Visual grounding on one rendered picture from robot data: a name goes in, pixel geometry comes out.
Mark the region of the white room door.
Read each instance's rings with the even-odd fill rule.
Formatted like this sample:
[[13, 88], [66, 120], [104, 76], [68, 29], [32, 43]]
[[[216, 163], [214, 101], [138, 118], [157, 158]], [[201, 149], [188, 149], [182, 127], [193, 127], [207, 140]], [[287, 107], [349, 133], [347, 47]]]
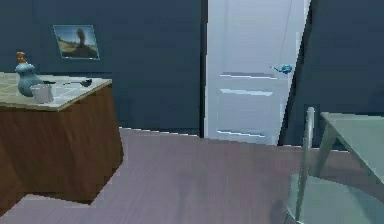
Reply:
[[206, 138], [278, 143], [311, 1], [208, 0]]

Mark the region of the dark ladle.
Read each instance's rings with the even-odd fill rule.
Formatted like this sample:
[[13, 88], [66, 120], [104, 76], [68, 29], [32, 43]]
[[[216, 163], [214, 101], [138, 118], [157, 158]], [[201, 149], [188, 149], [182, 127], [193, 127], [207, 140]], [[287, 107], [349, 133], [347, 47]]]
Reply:
[[[83, 87], [89, 87], [93, 83], [92, 79], [86, 79], [83, 81], [71, 81], [71, 82], [66, 82], [62, 83], [62, 85], [69, 85], [69, 84], [80, 84]], [[43, 84], [57, 84], [55, 81], [48, 81], [48, 80], [43, 80]]]

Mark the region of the framed landscape picture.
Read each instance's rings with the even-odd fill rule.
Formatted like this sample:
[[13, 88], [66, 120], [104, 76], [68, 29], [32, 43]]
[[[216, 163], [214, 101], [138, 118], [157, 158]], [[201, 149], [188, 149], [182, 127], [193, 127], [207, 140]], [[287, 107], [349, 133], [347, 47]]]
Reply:
[[54, 25], [53, 31], [63, 58], [74, 60], [100, 59], [92, 25]]

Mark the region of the brown cabinet with pale top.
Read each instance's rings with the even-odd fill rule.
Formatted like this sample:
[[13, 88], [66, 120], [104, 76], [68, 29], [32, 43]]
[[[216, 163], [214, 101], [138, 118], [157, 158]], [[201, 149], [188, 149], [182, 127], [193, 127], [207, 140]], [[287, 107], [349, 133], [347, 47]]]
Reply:
[[123, 161], [112, 81], [41, 78], [52, 83], [46, 104], [0, 72], [0, 216], [28, 194], [90, 204]]

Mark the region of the grey cup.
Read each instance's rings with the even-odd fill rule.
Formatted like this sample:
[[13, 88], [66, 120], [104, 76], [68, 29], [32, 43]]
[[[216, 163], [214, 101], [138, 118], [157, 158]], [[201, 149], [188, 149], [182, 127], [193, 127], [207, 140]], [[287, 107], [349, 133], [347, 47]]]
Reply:
[[54, 100], [50, 84], [36, 84], [30, 87], [34, 100], [38, 104], [49, 103]]

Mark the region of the grey-green table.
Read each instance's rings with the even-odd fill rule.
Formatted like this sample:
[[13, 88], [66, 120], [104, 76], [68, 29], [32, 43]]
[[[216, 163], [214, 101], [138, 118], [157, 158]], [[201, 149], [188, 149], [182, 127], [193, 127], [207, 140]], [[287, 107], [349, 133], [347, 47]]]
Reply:
[[336, 140], [384, 185], [384, 117], [322, 112], [324, 132], [311, 175], [319, 177]]

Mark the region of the blue soap dispenser bottle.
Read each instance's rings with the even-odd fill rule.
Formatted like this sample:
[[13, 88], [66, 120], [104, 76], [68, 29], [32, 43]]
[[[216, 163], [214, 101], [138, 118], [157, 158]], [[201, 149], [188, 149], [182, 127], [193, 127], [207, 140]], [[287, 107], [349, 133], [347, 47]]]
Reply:
[[28, 63], [24, 58], [25, 53], [18, 51], [15, 72], [19, 75], [18, 90], [26, 97], [32, 97], [31, 87], [37, 84], [42, 84], [43, 81], [35, 74], [35, 67]]

